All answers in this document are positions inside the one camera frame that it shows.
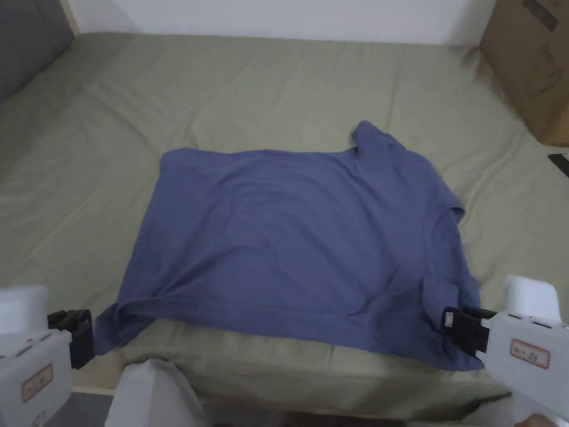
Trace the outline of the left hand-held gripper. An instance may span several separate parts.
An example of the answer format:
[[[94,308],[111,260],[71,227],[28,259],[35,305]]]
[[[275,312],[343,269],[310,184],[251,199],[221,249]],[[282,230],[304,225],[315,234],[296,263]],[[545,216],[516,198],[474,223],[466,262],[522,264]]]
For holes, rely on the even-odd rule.
[[[1,426],[45,426],[95,356],[91,312],[47,315],[47,301],[42,285],[1,290]]]

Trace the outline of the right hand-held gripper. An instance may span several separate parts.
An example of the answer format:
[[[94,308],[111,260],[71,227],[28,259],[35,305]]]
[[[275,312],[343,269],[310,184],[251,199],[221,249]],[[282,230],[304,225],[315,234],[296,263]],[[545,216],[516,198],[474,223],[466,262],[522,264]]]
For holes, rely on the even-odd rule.
[[[557,292],[551,284],[520,276],[505,282],[505,311],[447,307],[442,314],[453,345],[473,357],[480,352],[485,372],[511,392],[481,405],[475,424],[515,426],[542,415],[554,426],[567,426],[568,324],[561,319]]]

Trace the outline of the person's right hand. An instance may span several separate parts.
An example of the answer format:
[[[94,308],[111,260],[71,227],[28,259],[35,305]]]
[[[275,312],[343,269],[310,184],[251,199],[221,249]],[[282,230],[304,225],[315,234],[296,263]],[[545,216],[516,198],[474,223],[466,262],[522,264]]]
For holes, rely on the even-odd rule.
[[[557,417],[553,419],[545,416],[544,414],[531,414],[525,420],[517,422],[515,427],[557,427],[568,426],[568,422]]]

